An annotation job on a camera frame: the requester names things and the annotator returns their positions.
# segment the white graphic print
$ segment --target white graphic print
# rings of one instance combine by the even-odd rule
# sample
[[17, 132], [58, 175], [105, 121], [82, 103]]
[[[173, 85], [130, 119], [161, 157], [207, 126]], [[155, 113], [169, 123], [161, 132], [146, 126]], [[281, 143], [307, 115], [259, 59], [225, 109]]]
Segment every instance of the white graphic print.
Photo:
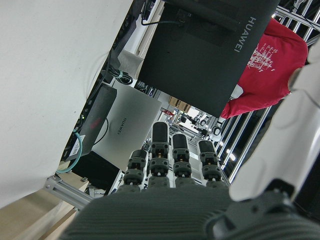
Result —
[[273, 46], [267, 45], [266, 43], [260, 49], [258, 45], [250, 57], [250, 61], [247, 66], [249, 68], [256, 68], [259, 72], [263, 72], [265, 70], [275, 71], [272, 66], [272, 56], [277, 52], [278, 49], [275, 49]]

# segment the teal cable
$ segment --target teal cable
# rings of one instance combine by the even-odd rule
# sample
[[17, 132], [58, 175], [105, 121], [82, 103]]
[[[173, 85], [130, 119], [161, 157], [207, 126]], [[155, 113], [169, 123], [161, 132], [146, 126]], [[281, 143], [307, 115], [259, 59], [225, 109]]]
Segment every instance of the teal cable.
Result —
[[64, 169], [64, 170], [57, 170], [55, 171], [56, 173], [58, 174], [63, 174], [63, 173], [67, 173], [67, 172], [70, 172], [71, 169], [74, 168], [74, 166], [78, 163], [80, 157], [81, 157], [81, 154], [82, 154], [82, 139], [80, 137], [80, 134], [78, 132], [76, 132], [75, 129], [73, 129], [73, 132], [74, 134], [76, 135], [76, 138], [78, 139], [79, 141], [79, 152], [78, 152], [78, 156], [76, 157], [75, 161], [71, 164], [71, 166], [69, 166], [68, 168]]

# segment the red t-shirt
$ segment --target red t-shirt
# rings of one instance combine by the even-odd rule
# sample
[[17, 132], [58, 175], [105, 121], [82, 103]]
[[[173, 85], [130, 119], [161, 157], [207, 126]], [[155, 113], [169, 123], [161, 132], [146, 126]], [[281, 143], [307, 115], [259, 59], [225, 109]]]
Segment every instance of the red t-shirt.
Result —
[[289, 77], [305, 65], [307, 55], [305, 41], [272, 18], [238, 82], [243, 94], [226, 104], [221, 117], [277, 104], [289, 94]]

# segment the silver laptop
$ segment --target silver laptop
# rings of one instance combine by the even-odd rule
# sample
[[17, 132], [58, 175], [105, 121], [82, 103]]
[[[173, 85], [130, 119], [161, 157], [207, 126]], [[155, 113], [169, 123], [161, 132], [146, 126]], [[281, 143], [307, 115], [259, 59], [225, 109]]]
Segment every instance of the silver laptop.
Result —
[[[104, 138], [92, 150], [125, 171], [132, 151], [141, 149], [151, 126], [159, 115], [161, 102], [116, 82], [117, 95], [107, 116], [109, 128]], [[105, 133], [105, 122], [97, 137]]]

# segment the cardboard box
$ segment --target cardboard box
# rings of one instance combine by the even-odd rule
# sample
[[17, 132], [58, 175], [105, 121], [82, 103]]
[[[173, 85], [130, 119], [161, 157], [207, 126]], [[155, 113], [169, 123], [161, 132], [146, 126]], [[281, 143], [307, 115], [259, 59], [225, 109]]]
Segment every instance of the cardboard box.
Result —
[[183, 111], [184, 113], [188, 113], [191, 105], [184, 102], [184, 101], [181, 101], [177, 98], [175, 98], [174, 96], [171, 96], [170, 99], [169, 99], [169, 104], [171, 106], [174, 106], [175, 108]]

